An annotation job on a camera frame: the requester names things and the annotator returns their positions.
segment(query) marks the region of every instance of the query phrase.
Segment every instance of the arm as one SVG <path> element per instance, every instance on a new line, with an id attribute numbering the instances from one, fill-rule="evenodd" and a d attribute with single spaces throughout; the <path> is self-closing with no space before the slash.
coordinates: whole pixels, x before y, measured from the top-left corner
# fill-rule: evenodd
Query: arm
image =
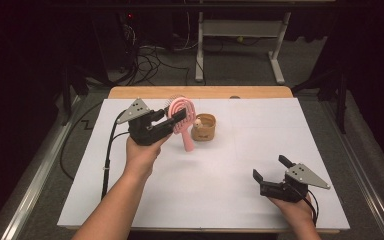
<path id="1" fill-rule="evenodd" d="M 73 239 L 127 239 L 146 180 L 161 151 L 163 138 L 151 146 L 126 141 L 126 166 L 122 176 L 99 203 Z"/>
<path id="2" fill-rule="evenodd" d="M 297 203 L 269 198 L 282 212 L 298 240 L 320 240 L 310 207 L 303 200 Z"/>

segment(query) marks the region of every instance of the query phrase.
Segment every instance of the human hand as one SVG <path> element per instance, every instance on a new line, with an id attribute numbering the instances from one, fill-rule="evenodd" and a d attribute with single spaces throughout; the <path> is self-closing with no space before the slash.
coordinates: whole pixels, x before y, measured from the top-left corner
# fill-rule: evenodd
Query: human hand
<path id="1" fill-rule="evenodd" d="M 123 176 L 133 176 L 146 180 L 152 174 L 155 160 L 161 152 L 161 145 L 171 135 L 160 139 L 150 146 L 140 146 L 131 137 L 126 141 L 126 166 Z"/>
<path id="2" fill-rule="evenodd" d="M 311 202 L 311 198 L 308 194 L 306 198 L 309 202 Z M 289 225 L 291 225 L 295 232 L 296 230 L 307 228 L 312 228 L 315 232 L 311 208 L 304 200 L 301 200 L 297 203 L 292 203 L 275 198 L 268 199 L 280 209 L 286 221 L 289 223 Z"/>

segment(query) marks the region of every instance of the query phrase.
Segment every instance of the white paper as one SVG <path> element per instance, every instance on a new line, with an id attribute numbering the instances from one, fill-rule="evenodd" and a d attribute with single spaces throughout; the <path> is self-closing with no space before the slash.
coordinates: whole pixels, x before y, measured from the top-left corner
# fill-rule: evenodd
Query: white paper
<path id="1" fill-rule="evenodd" d="M 80 226 L 100 202 L 103 166 L 116 116 L 133 99 L 105 100 L 58 225 Z M 154 110 L 166 100 L 144 99 Z M 162 147 L 148 179 L 133 227 L 147 229 L 285 229 L 279 210 L 259 195 L 252 177 L 281 182 L 284 155 L 304 163 L 332 186 L 297 99 L 193 99 L 197 113 L 217 119 L 215 138 L 185 152 L 181 135 Z M 127 131 L 119 125 L 116 134 Z M 112 145 L 109 187 L 121 175 L 127 135 Z M 320 208 L 317 227 L 349 229 L 334 186 L 311 187 Z"/>

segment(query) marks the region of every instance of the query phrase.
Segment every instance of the wooden cup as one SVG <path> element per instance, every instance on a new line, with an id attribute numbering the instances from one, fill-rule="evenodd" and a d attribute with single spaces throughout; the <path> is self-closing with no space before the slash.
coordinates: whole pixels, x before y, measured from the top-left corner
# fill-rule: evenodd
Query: wooden cup
<path id="1" fill-rule="evenodd" d="M 194 124 L 191 129 L 192 139 L 199 142 L 211 141 L 216 130 L 216 118 L 208 113 L 198 114 L 196 118 L 201 120 L 201 125 Z"/>

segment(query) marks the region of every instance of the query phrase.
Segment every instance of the pink object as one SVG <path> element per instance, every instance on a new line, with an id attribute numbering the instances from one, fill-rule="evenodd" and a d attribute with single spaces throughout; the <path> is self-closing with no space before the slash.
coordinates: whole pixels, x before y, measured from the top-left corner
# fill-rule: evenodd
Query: pink object
<path id="1" fill-rule="evenodd" d="M 186 118 L 176 123 L 173 128 L 173 133 L 182 134 L 185 151 L 190 152 L 194 149 L 194 144 L 191 135 L 189 134 L 188 128 L 194 123 L 196 119 L 195 106 L 193 105 L 192 101 L 185 97 L 178 97 L 174 99 L 170 103 L 167 115 L 170 118 L 173 114 L 182 110 L 183 108 L 186 108 Z"/>

